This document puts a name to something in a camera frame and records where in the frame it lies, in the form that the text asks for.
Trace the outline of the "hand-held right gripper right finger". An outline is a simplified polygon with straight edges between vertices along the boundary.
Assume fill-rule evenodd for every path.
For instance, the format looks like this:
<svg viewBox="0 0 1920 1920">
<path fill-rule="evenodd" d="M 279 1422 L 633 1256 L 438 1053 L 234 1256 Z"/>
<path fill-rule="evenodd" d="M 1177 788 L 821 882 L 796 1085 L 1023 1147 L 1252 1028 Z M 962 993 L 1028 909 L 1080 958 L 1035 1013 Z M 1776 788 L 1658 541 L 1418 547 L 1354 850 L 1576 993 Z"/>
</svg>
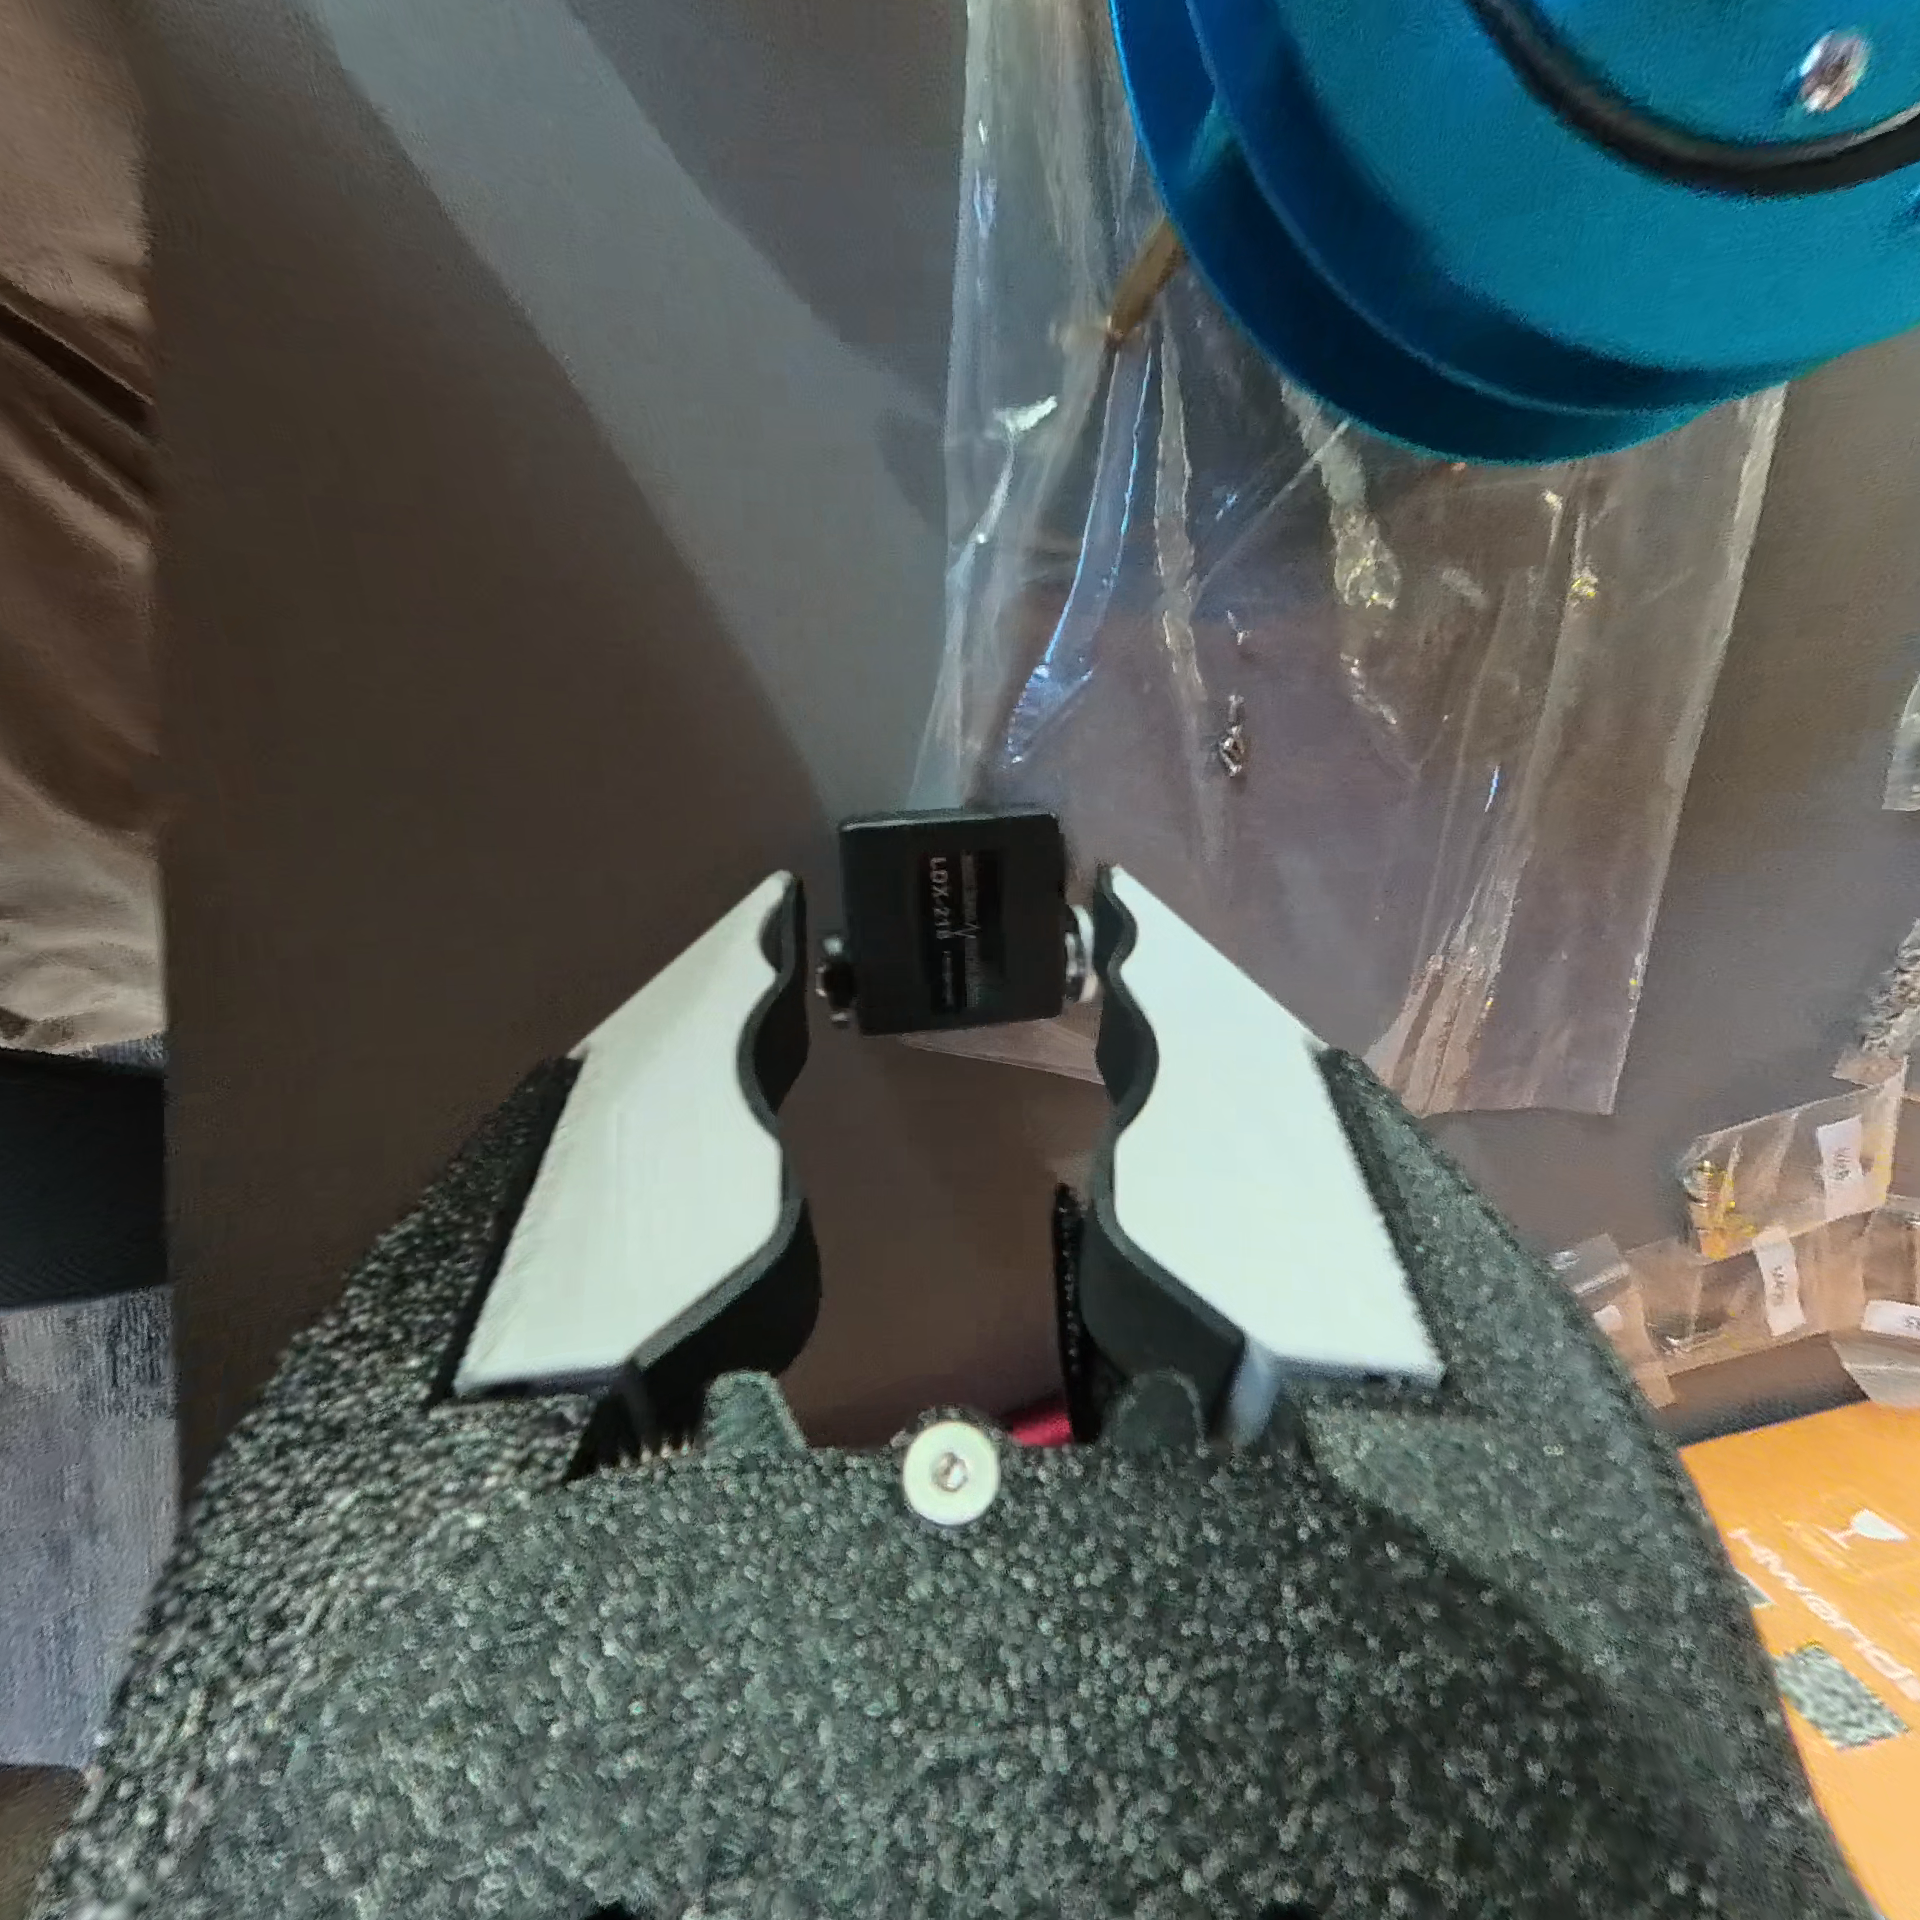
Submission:
<svg viewBox="0 0 1920 1920">
<path fill-rule="evenodd" d="M 1091 1354 L 1184 1380 L 1225 1446 L 1264 1444 L 1303 1384 L 1442 1384 L 1334 1048 L 1119 864 L 1091 896 L 1091 959 L 1109 1104 L 1073 1256 Z"/>
</svg>

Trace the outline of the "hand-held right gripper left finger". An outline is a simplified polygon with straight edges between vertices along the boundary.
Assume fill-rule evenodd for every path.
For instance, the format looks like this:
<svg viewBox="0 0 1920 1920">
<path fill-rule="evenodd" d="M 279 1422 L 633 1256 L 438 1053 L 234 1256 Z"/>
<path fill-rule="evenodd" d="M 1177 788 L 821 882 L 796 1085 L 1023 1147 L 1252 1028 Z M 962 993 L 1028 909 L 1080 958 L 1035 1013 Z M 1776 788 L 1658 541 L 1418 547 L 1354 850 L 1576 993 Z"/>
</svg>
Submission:
<svg viewBox="0 0 1920 1920">
<path fill-rule="evenodd" d="M 781 1106 L 808 1064 L 805 882 L 773 873 L 566 1053 L 539 1159 L 451 1344 L 451 1397 L 582 1397 L 566 1480 L 696 1444 L 781 1377 L 822 1260 Z"/>
</svg>

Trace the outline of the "black servo motor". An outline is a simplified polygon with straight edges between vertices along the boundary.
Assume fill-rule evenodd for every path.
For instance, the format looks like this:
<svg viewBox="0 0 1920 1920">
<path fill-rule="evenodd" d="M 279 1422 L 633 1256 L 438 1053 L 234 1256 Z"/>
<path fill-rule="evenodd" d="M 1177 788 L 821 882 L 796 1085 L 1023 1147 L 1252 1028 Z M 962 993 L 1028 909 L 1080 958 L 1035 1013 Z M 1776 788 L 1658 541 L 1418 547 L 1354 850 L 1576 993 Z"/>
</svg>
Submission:
<svg viewBox="0 0 1920 1920">
<path fill-rule="evenodd" d="M 1043 806 L 867 812 L 836 828 L 843 928 L 818 996 L 870 1037 L 1044 1022 L 1097 996 L 1091 914 Z"/>
</svg>

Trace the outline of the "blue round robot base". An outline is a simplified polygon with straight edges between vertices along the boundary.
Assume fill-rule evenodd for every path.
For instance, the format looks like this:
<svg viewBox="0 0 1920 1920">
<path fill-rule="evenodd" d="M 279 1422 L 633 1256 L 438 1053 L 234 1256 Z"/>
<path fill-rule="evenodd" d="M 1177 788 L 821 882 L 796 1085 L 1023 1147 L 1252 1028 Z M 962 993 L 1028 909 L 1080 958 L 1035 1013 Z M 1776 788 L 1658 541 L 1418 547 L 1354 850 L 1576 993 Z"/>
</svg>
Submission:
<svg viewBox="0 0 1920 1920">
<path fill-rule="evenodd" d="M 1177 245 L 1447 461 L 1651 442 L 1916 328 L 1916 4 L 1115 4 Z"/>
</svg>

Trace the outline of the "dark grey desk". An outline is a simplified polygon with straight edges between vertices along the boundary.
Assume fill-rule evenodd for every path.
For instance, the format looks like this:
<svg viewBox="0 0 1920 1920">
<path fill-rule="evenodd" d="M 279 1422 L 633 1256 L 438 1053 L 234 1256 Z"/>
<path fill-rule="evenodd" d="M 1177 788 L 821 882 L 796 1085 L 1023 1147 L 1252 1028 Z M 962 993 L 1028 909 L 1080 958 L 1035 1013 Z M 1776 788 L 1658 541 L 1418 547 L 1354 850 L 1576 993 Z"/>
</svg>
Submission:
<svg viewBox="0 0 1920 1920">
<path fill-rule="evenodd" d="M 138 4 L 171 1272 L 192 1482 L 520 1073 L 773 867 L 826 925 L 943 627 L 962 4 Z M 1609 1121 L 1437 1126 L 1540 1252 L 1806 1101 L 1916 916 L 1916 342 L 1788 395 Z M 1097 1087 L 821 1033 L 826 1444 L 1058 1377 Z"/>
</svg>

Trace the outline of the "pile of small screw bags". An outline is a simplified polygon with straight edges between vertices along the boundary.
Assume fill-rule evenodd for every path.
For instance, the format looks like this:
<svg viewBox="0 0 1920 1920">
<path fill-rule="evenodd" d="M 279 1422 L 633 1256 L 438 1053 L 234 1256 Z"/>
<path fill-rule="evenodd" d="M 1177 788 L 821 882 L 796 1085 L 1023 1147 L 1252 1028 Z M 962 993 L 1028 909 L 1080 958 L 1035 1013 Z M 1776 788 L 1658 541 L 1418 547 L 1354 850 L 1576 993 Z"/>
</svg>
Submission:
<svg viewBox="0 0 1920 1920">
<path fill-rule="evenodd" d="M 1862 998 L 1834 1093 L 1692 1141 L 1676 1236 L 1551 1267 L 1656 1407 L 1828 1342 L 1916 1347 L 1916 928 Z"/>
</svg>

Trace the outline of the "large clear plastic bag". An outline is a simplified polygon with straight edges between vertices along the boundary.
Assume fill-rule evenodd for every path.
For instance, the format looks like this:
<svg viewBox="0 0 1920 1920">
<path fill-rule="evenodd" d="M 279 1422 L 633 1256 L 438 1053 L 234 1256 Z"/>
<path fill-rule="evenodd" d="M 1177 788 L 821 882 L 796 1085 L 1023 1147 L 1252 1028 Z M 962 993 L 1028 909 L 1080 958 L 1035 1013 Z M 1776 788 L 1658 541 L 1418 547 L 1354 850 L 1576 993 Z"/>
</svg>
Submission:
<svg viewBox="0 0 1920 1920">
<path fill-rule="evenodd" d="M 1109 346 L 1155 215 L 1108 9 L 971 4 L 911 801 L 1053 811 L 1073 882 L 1144 878 L 1421 1118 L 1609 1112 L 1785 388 L 1597 461 L 1423 461 L 1194 275 Z"/>
</svg>

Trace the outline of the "orange cardboard box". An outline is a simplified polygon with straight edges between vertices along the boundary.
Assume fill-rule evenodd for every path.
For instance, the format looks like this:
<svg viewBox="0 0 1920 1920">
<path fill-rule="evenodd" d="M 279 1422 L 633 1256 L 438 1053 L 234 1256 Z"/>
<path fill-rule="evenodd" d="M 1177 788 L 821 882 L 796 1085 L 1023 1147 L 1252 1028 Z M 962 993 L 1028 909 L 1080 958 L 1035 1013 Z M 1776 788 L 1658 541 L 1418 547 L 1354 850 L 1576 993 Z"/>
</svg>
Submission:
<svg viewBox="0 0 1920 1920">
<path fill-rule="evenodd" d="M 1916 1918 L 1916 1409 L 1848 1405 L 1683 1454 L 1865 1896 Z"/>
</svg>

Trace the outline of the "person's beige jacket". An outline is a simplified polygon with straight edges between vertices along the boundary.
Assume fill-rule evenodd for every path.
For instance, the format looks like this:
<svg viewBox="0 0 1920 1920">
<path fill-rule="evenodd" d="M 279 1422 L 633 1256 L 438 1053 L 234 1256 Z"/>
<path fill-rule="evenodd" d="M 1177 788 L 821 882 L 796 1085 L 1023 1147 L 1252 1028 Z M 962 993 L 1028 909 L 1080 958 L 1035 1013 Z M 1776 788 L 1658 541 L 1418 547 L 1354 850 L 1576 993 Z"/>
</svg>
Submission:
<svg viewBox="0 0 1920 1920">
<path fill-rule="evenodd" d="M 163 1033 L 153 314 L 116 4 L 5 4 L 5 1044 Z"/>
</svg>

